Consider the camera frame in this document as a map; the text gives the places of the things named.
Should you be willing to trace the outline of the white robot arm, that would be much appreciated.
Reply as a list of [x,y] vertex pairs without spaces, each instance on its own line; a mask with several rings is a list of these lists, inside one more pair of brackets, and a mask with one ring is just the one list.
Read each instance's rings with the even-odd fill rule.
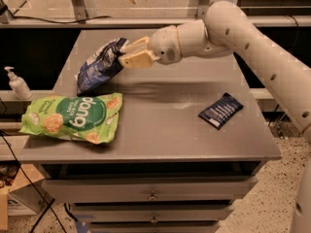
[[216,57],[237,53],[261,80],[305,139],[311,141],[311,69],[263,35],[235,4],[220,1],[204,19],[158,29],[123,49],[125,68],[158,62],[177,63],[184,57]]

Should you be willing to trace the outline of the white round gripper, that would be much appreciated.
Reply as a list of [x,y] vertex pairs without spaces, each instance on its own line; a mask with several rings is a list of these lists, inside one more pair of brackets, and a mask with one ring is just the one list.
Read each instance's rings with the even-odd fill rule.
[[148,68],[157,61],[168,65],[181,61],[181,50],[177,27],[174,25],[158,29],[150,38],[143,37],[129,44],[126,43],[119,57],[119,63],[124,68]]

